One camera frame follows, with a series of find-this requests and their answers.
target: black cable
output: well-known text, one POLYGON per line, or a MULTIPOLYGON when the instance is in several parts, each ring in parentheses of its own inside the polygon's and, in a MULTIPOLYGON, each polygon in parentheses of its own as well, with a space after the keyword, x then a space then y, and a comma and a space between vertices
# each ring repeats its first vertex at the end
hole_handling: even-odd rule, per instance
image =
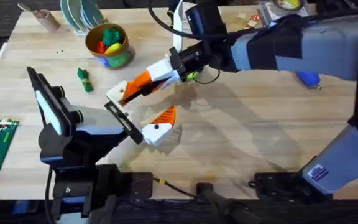
MULTIPOLYGON (((135 207, 135 208, 139 208, 139 209, 143 209, 143 210, 152 210, 152 211, 155 211, 155 212, 164 212, 165 210, 161 210, 161 209, 158 209, 158 208, 150 208, 150 207, 143 207, 143 206, 139 206, 139 205, 136 205, 132 202, 129 202, 127 200, 120 200, 120 202, 124 202, 132 207, 135 207)), ((178 208, 178 207, 175 207, 174 208, 175 210, 181 210, 181 211, 186 211, 186 212, 194 212, 194 213, 205 213, 205 212, 199 212, 199 211, 193 211, 193 210, 188 210, 188 209, 184 209, 184 208, 178 208)))
POLYGON ((218 74, 216 75, 216 77, 213 80, 209 81, 209 82, 200 82, 200 81, 196 80, 196 78, 194 78, 194 73, 193 73, 193 80, 194 80, 194 82, 199 83, 199 84, 210 84, 212 82, 215 82, 219 78, 219 76, 221 75, 220 69, 217 69, 217 71, 218 71, 218 74))
MULTIPOLYGON (((156 181, 156 182, 158 182, 158 183, 160 183, 160 181, 161 181, 161 179, 155 178, 155 177, 153 178, 153 180, 156 181)), ((193 195, 192 193, 185 192, 184 190, 179 189, 178 187, 176 187, 176 186, 170 184, 170 183, 169 183, 168 181, 166 181, 166 180, 163 180, 163 181, 164 181, 163 184, 166 185, 166 186, 168 186, 168 187, 170 187, 172 190, 176 190, 177 192, 179 192, 179 193, 181 193, 181 194, 184 194, 184 195, 186 195, 186 196, 192 197, 192 198, 196 198, 196 197, 197 197, 197 195, 193 195)))
POLYGON ((47 186, 45 188, 44 207, 45 207, 45 214, 47 216, 47 220, 48 220, 49 224, 55 224, 55 220, 53 220, 52 213, 51 213, 50 207, 49 207, 49 190, 50 190, 51 179, 52 179, 52 166, 49 166, 47 186))
POLYGON ((156 23, 158 23, 160 26, 162 26, 164 29, 166 29, 167 31, 179 35, 181 37, 186 37, 186 38, 191 38, 191 39, 197 39, 197 40, 202 40, 202 39, 225 39, 228 37, 231 37, 233 35, 242 35, 242 34, 250 34, 250 33, 254 33, 257 32, 258 29, 254 29, 254 28, 250 28, 250 29, 246 29, 246 30, 239 30, 236 32, 231 32, 231 33, 227 33, 227 34, 210 34, 210 35, 194 35, 194 34, 187 34, 185 32, 180 32, 175 30, 174 28, 166 25, 161 19, 158 18, 157 15, 155 15, 153 9, 152 9, 152 0, 149 0, 149 6, 147 8, 149 10, 150 15, 153 17, 154 21, 156 23))

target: blue object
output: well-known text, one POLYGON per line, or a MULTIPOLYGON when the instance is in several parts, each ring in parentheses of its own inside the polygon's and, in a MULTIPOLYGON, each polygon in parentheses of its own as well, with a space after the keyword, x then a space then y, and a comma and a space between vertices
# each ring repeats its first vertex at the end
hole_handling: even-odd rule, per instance
POLYGON ((311 72, 295 72, 299 80, 308 88, 319 88, 320 76, 311 72))
POLYGON ((27 213, 27 207, 29 206, 28 200, 18 200, 16 204, 13 206, 12 214, 25 214, 27 213))

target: wood grain surface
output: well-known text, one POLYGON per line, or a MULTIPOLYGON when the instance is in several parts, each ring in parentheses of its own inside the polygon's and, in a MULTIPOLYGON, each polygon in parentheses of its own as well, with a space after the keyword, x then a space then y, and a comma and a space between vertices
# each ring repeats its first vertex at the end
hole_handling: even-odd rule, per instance
MULTIPOLYGON (((229 30, 239 12, 250 17, 255 7, 222 7, 229 30)), ((166 9, 157 15, 169 21, 166 9)), ((122 70, 100 66, 87 51, 84 37, 75 37, 60 11, 52 14, 63 25, 49 34, 31 14, 17 21, 0 61, 0 118, 19 119, 0 171, 0 199, 43 198, 48 167, 39 160, 42 129, 26 66, 61 85, 72 104, 103 109, 105 93, 122 80, 131 80, 160 60, 172 46, 172 35, 156 24, 146 9, 102 10, 110 22, 122 26, 136 51, 122 70), (89 71, 95 91, 84 92, 78 67, 89 71)), ((185 45, 193 43, 186 40, 185 45)), ((216 74, 206 69, 208 81, 216 74)), ((155 118, 177 105, 175 132, 161 147, 135 145, 127 138, 100 163, 116 163, 122 171, 149 171, 185 190, 199 181, 212 182, 225 197, 255 198, 246 183, 257 171, 298 171, 321 152, 346 125, 352 114, 355 84, 321 76, 322 90, 304 88, 290 72, 253 70, 224 73, 214 83, 170 86, 130 102, 139 122, 155 118)), ((166 186, 154 185, 153 198, 185 198, 166 186)), ((358 198, 358 180, 336 198, 358 198)))

